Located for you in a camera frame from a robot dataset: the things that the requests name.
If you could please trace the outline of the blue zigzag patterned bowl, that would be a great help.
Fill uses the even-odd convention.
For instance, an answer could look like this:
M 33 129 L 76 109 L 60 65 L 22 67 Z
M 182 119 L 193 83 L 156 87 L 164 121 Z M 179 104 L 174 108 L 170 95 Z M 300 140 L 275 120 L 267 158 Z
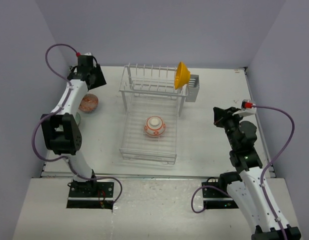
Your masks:
M 98 107 L 98 104 L 98 97 L 94 94 L 88 93 L 82 98 L 78 109 L 84 113 L 91 113 Z

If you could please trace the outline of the mint green bowl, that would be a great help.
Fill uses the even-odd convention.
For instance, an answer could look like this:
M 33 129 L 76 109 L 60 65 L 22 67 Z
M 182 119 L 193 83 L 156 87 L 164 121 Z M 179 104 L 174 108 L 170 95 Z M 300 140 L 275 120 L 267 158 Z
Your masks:
M 75 122 L 76 122 L 76 124 L 79 126 L 80 125 L 80 123 L 81 123 L 81 116 L 80 116 L 80 114 L 77 112 L 76 114 L 75 114 Z

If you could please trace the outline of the yellow plastic bowl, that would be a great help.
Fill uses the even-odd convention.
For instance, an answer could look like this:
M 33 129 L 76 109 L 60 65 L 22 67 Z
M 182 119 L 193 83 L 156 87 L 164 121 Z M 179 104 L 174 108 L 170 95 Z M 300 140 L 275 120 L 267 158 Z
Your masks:
M 188 67 L 182 61 L 178 64 L 174 78 L 174 89 L 181 89 L 190 81 L 191 73 Z

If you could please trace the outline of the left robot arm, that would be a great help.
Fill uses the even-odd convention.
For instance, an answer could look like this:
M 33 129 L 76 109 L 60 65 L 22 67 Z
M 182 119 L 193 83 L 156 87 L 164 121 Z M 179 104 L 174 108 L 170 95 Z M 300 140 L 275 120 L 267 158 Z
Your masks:
M 81 101 L 92 89 L 106 85 L 96 58 L 86 53 L 77 56 L 77 65 L 70 70 L 66 89 L 50 114 L 41 116 L 46 148 L 65 161 L 73 174 L 70 188 L 94 196 L 99 189 L 93 169 L 80 153 L 82 134 L 75 116 Z

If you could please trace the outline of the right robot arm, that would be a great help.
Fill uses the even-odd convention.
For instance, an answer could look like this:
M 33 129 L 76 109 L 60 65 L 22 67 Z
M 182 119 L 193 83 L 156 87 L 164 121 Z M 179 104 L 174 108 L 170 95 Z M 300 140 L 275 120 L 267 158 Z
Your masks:
M 245 217 L 253 240 L 299 240 L 297 226 L 291 226 L 280 210 L 265 176 L 266 167 L 255 149 L 257 127 L 243 117 L 254 115 L 251 108 L 213 108 L 214 125 L 225 131 L 235 171 L 222 173 L 218 192 L 230 196 Z

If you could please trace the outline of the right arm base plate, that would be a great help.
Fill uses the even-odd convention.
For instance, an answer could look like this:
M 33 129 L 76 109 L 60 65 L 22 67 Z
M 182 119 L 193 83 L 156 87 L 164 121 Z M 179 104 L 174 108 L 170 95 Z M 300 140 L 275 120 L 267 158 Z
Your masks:
M 238 209 L 235 201 L 220 191 L 205 187 L 202 189 L 203 205 L 206 210 Z

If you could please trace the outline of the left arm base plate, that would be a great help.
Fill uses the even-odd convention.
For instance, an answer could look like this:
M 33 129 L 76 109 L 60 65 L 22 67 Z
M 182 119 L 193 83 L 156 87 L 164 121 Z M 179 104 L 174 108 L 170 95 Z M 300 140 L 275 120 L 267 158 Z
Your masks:
M 72 181 L 67 184 L 69 193 L 67 209 L 112 210 L 114 202 L 114 183 L 111 181 Z

